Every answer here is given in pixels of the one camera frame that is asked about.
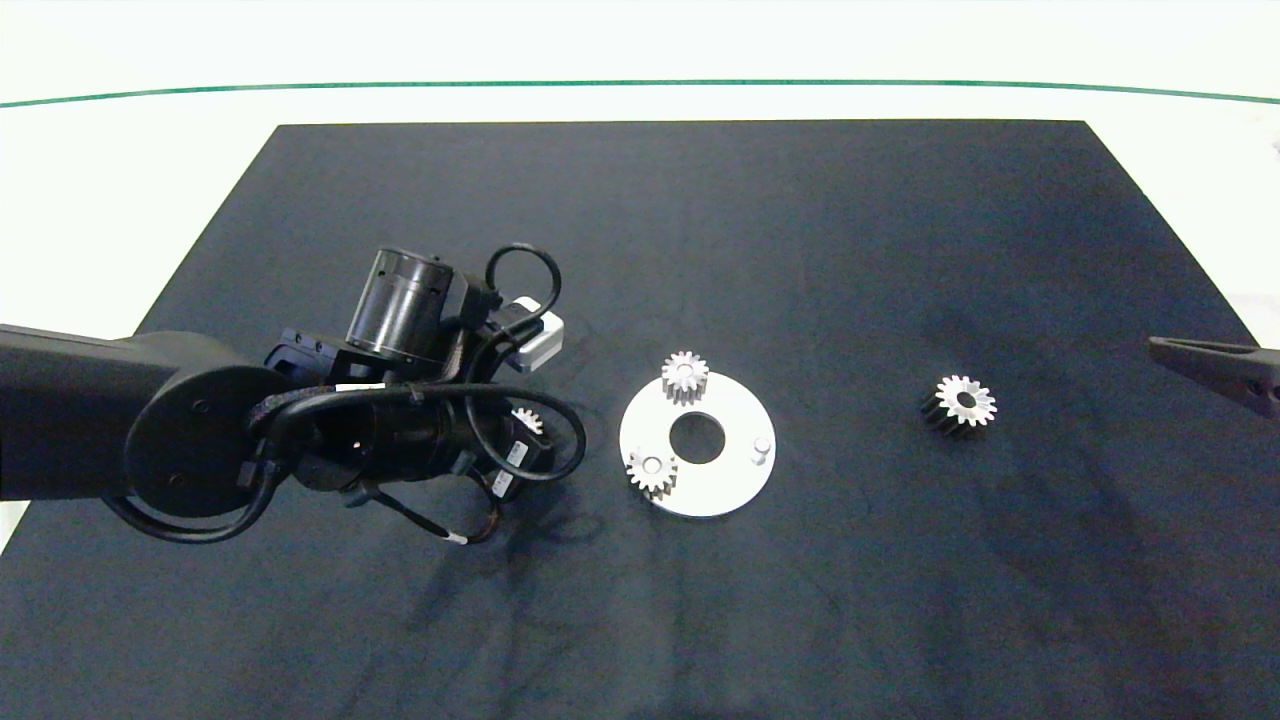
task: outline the black cylinder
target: black cylinder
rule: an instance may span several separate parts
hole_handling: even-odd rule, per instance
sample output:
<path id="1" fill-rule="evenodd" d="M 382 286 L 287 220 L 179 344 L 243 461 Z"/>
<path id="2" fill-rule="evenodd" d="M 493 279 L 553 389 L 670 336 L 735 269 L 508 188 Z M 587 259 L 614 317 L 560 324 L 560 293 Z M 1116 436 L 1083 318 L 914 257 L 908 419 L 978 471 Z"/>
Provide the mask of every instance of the black cylinder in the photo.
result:
<path id="1" fill-rule="evenodd" d="M 453 268 L 404 250 L 378 251 L 347 342 L 396 360 L 431 360 Z"/>

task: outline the screw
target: screw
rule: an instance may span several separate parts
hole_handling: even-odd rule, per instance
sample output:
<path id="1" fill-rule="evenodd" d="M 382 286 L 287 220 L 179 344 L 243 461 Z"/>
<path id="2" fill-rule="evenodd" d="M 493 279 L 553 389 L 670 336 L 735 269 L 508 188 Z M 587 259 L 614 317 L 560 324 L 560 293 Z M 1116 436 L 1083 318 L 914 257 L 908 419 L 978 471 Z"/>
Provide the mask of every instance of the screw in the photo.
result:
<path id="1" fill-rule="evenodd" d="M 751 443 L 751 462 L 764 465 L 764 460 L 769 456 L 769 452 L 773 451 L 773 443 L 769 442 L 769 438 L 767 437 L 758 437 L 755 438 L 755 442 Z"/>

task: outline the metal gear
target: metal gear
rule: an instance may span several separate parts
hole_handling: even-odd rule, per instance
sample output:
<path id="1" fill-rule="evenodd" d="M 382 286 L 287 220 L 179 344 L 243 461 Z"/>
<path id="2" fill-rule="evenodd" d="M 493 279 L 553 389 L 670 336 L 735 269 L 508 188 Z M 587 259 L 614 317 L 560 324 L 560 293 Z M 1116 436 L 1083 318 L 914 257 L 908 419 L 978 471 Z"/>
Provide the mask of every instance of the metal gear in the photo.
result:
<path id="1" fill-rule="evenodd" d="M 640 488 L 649 500 L 655 500 L 671 492 L 676 487 L 676 471 L 678 465 L 676 457 L 653 455 L 644 448 L 636 448 L 627 459 L 627 474 L 631 475 L 631 484 Z"/>
<path id="2" fill-rule="evenodd" d="M 672 352 L 662 364 L 662 389 L 667 398 L 678 405 L 698 402 L 707 391 L 710 369 L 707 361 L 685 350 Z"/>
<path id="3" fill-rule="evenodd" d="M 534 413 L 527 407 L 516 407 L 511 411 L 511 414 L 526 428 L 529 428 L 529 432 L 535 436 L 543 434 L 543 419 L 538 416 L 538 413 Z"/>
<path id="4" fill-rule="evenodd" d="M 925 398 L 924 421 L 946 436 L 968 436 L 996 419 L 996 398 L 969 375 L 942 378 Z"/>

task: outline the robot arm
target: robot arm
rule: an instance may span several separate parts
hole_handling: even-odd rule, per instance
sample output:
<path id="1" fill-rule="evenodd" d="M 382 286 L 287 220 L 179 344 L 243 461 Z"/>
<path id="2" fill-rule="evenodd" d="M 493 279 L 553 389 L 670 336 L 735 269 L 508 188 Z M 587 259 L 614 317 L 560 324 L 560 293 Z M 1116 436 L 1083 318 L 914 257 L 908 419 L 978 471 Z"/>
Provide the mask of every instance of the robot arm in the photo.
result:
<path id="1" fill-rule="evenodd" d="M 530 252 L 550 297 L 503 305 L 498 260 Z M 285 329 L 264 365 L 196 333 L 101 341 L 0 325 L 0 498 L 102 498 L 132 527 L 186 543 L 253 524 L 293 477 L 347 505 L 370 500 L 452 542 L 480 542 L 527 482 L 559 479 L 585 452 L 582 423 L 552 396 L 492 383 L 507 361 L 531 372 L 562 343 L 549 310 L 559 269 L 526 245 L 493 255 L 484 281 L 436 258 L 381 250 L 344 340 Z M 563 450 L 529 409 L 572 428 Z M 442 474 L 472 478 L 490 502 L 476 536 L 453 533 L 381 491 Z M 239 512 L 215 528 L 175 518 Z"/>

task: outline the small gear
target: small gear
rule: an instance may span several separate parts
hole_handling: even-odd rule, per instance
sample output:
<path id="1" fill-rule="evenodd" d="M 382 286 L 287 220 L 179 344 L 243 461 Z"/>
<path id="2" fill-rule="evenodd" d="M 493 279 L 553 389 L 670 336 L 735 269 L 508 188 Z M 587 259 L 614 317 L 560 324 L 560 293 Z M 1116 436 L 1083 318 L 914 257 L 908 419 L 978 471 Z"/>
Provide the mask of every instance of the small gear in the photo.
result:
<path id="1" fill-rule="evenodd" d="M 687 350 L 672 352 L 662 364 L 662 389 L 672 402 L 689 405 L 701 400 L 709 374 L 707 361 L 698 355 Z"/>
<path id="2" fill-rule="evenodd" d="M 538 413 L 534 413 L 529 407 L 516 407 L 515 410 L 511 411 L 511 414 L 517 420 L 524 423 L 524 425 L 529 428 L 529 432 L 534 433 L 535 436 L 543 434 L 543 419 L 538 416 Z"/>
<path id="3" fill-rule="evenodd" d="M 924 401 L 924 421 L 947 436 L 968 436 L 996 419 L 996 398 L 969 375 L 942 378 Z"/>
<path id="4" fill-rule="evenodd" d="M 666 460 L 660 455 L 653 455 L 643 448 L 636 448 L 627 460 L 627 474 L 631 475 L 631 484 L 640 488 L 649 500 L 657 500 L 671 492 L 676 487 L 676 457 L 668 456 Z"/>

